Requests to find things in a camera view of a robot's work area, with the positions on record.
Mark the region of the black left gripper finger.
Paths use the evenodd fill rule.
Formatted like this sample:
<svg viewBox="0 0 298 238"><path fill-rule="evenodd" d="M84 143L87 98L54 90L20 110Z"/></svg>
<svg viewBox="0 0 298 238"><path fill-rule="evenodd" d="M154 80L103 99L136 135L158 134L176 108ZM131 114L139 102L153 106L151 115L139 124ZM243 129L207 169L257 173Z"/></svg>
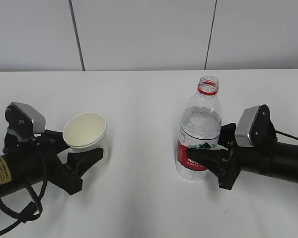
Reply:
<svg viewBox="0 0 298 238"><path fill-rule="evenodd" d="M54 152L63 152L66 149L69 149L69 146L63 139L62 132L45 130L43 135L47 138L47 143Z"/></svg>
<svg viewBox="0 0 298 238"><path fill-rule="evenodd" d="M68 153L67 165L72 169L75 178L82 177L93 165L103 158L104 150L96 148L86 152Z"/></svg>

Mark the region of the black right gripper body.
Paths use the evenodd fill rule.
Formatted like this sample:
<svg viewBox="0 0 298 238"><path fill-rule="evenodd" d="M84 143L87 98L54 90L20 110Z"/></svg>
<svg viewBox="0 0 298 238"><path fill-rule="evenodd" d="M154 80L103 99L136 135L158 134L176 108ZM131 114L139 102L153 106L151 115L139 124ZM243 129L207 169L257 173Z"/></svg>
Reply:
<svg viewBox="0 0 298 238"><path fill-rule="evenodd" d="M241 172L241 166L237 159L238 146L233 142L229 143L227 150L220 150L218 182L219 187L232 190L232 187Z"/></svg>

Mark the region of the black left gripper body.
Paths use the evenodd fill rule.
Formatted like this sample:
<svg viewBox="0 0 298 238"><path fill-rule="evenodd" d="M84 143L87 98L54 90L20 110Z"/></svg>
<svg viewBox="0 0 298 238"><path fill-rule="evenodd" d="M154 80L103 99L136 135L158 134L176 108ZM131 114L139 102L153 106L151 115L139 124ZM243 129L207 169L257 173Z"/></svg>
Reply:
<svg viewBox="0 0 298 238"><path fill-rule="evenodd" d="M36 137L36 142L31 145L34 146L43 164L44 179L66 191L69 195L74 195L82 190L82 179L75 178L72 170L60 161L58 157L60 152L53 151L44 135Z"/></svg>

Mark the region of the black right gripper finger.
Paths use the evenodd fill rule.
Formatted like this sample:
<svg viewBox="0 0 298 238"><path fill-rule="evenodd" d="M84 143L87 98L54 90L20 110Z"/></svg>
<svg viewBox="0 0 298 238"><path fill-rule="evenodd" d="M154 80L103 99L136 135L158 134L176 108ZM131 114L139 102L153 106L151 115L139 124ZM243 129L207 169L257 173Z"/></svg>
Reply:
<svg viewBox="0 0 298 238"><path fill-rule="evenodd" d="M225 149L220 150L207 150L188 148L186 150L189 159L201 164L212 172L216 177L220 176L222 161L226 161L228 151Z"/></svg>
<svg viewBox="0 0 298 238"><path fill-rule="evenodd" d="M227 125L223 125L221 127L221 132L218 139L218 145L223 146L227 149L230 149L231 147L236 145L235 130L236 130L235 123L229 123Z"/></svg>

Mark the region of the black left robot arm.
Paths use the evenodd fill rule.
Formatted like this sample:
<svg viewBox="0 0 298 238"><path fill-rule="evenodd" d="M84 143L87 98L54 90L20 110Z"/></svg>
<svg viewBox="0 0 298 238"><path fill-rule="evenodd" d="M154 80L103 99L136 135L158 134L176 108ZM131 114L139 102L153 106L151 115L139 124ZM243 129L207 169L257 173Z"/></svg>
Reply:
<svg viewBox="0 0 298 238"><path fill-rule="evenodd" d="M68 149L61 132L46 130L41 136L31 136L24 142L7 133L4 154L0 156L0 197L36 184L44 177L55 186L73 195L82 190L82 176L103 157L104 150L68 153L63 164L58 154Z"/></svg>

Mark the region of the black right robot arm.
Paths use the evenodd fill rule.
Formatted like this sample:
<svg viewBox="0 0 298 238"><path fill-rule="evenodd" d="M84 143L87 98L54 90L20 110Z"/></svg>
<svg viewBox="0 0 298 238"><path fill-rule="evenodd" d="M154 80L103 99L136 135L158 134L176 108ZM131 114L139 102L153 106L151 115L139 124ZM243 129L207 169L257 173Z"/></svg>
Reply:
<svg viewBox="0 0 298 238"><path fill-rule="evenodd" d="M235 123L221 127L223 149L188 148L188 158L206 167L226 190L232 189L241 171L298 183L298 145L273 140L271 146L239 147L235 130Z"/></svg>

